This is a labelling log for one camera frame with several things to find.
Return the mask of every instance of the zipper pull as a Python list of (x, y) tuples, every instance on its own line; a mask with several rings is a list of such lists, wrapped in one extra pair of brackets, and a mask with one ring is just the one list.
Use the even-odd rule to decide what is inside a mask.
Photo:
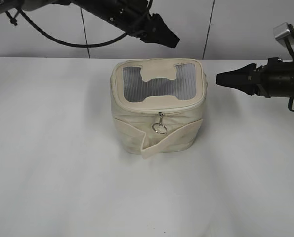
[(155, 123), (152, 125), (152, 130), (154, 130), (156, 133), (160, 135), (167, 134), (168, 130), (167, 128), (162, 124), (163, 122), (163, 114), (159, 112), (159, 123)]

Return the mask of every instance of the table surface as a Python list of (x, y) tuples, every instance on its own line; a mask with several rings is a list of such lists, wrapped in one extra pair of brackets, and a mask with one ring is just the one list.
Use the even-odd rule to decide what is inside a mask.
[(252, 61), (202, 61), (198, 138), (149, 160), (112, 123), (121, 61), (0, 58), (0, 237), (294, 236), (288, 100), (215, 85)]

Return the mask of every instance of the black cable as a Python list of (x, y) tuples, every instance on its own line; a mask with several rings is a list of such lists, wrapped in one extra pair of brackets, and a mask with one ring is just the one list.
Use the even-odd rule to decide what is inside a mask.
[(292, 112), (294, 112), (294, 109), (293, 109), (293, 101), (294, 101), (294, 98), (290, 98), (289, 99), (289, 104), (288, 104), (288, 109)]
[(206, 47), (207, 47), (207, 43), (208, 43), (208, 38), (210, 36), (210, 27), (211, 27), (212, 15), (213, 15), (214, 9), (215, 9), (215, 4), (216, 4), (216, 0), (214, 0), (214, 2), (212, 3), (212, 9), (211, 9), (211, 14), (210, 14), (210, 24), (208, 25), (208, 30), (207, 30), (207, 35), (206, 35), (206, 40), (205, 40), (205, 46), (204, 46), (204, 50), (203, 50), (202, 59), (205, 58)]
[(46, 33), (45, 31), (43, 31), (39, 26), (37, 26), (24, 12), (22, 9), (17, 8), (17, 11), (19, 12), (19, 14), (21, 14), (25, 20), (32, 25), (32, 27), (34, 27), (39, 33), (41, 33), (43, 36), (47, 37), (48, 39), (62, 44), (64, 46), (68, 46), (68, 47), (73, 47), (73, 48), (99, 48), (99, 47), (104, 47), (104, 46), (108, 46), (111, 45), (113, 43), (116, 43), (117, 41), (120, 41), (121, 39), (123, 39), (124, 37), (126, 37), (128, 34), (127, 33), (123, 33), (122, 35), (118, 36), (117, 38), (110, 40), (108, 42), (105, 43), (97, 43), (97, 44), (74, 44), (74, 43), (67, 43), (64, 41), (61, 41), (59, 39), (56, 39), (55, 37), (49, 35), (48, 33)]
[[(153, 4), (153, 0), (149, 0), (149, 3), (148, 3), (148, 6), (147, 6), (147, 9), (146, 9), (146, 12), (137, 20), (134, 22), (134, 24), (132, 25), (132, 27), (134, 28), (136, 25), (138, 25), (146, 15), (149, 14), (149, 11), (151, 9), (151, 6)], [(23, 10), (19, 7), (16, 8), (17, 9), (17, 12), (19, 14), (21, 14), (24, 19), (32, 26), (34, 27), (39, 33), (41, 33), (43, 36), (45, 36), (46, 38), (58, 43), (58, 44), (62, 44), (64, 46), (68, 46), (68, 47), (73, 47), (73, 48), (100, 48), (100, 47), (104, 47), (104, 46), (108, 46), (108, 45), (111, 45), (113, 43), (116, 43), (118, 41), (120, 41), (121, 39), (123, 39), (124, 37), (126, 37), (128, 35), (128, 33), (123, 33), (122, 35), (118, 36), (117, 38), (115, 39), (112, 39), (108, 42), (105, 42), (105, 43), (97, 43), (97, 44), (75, 44), (75, 43), (67, 43), (67, 42), (64, 42), (64, 41), (61, 41), (59, 39), (56, 39), (55, 37), (49, 35), (48, 33), (46, 33), (45, 31), (43, 31), (39, 26), (37, 26), (26, 14), (25, 12), (23, 12)]]
[(87, 45), (87, 54), (88, 54), (88, 58), (91, 58), (91, 54), (89, 53), (89, 48), (88, 48), (88, 41), (87, 41), (87, 35), (86, 35), (86, 29), (85, 29), (85, 24), (84, 24), (84, 17), (83, 17), (82, 8), (80, 8), (80, 11), (81, 11), (81, 18), (82, 18), (82, 24), (83, 24), (83, 31), (84, 31), (85, 42), (86, 42), (86, 45)]

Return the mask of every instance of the bag strap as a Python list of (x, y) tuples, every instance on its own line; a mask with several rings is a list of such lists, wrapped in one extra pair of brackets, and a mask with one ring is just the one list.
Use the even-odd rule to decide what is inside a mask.
[(150, 146), (148, 148), (143, 149), (141, 147), (141, 154), (144, 159), (149, 158), (150, 156), (153, 156), (154, 154), (157, 154), (159, 152), (162, 152), (166, 147), (174, 144), (178, 139), (181, 137), (187, 135), (188, 133), (198, 130), (202, 125), (203, 120), (199, 120), (193, 123), (190, 123), (186, 126), (183, 126), (179, 128), (178, 130), (171, 133), (169, 136), (162, 139), (159, 143)]
[(141, 140), (142, 142), (140, 146), (140, 151), (144, 159), (147, 159), (157, 153), (164, 151), (166, 147), (174, 144), (178, 139), (182, 138), (183, 136), (194, 130), (198, 130), (201, 127), (202, 122), (203, 120), (201, 119), (199, 121), (185, 125), (162, 139), (159, 143), (147, 148), (143, 148), (147, 135), (146, 132), (137, 129), (128, 123), (122, 122), (118, 119), (114, 119), (114, 123), (118, 131), (133, 137), (143, 137), (143, 139)]

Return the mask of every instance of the bag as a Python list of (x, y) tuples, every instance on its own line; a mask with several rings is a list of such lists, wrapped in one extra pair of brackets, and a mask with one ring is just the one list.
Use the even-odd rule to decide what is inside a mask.
[(118, 64), (111, 76), (111, 103), (124, 148), (144, 159), (189, 148), (203, 121), (206, 87), (206, 76), (197, 60)]

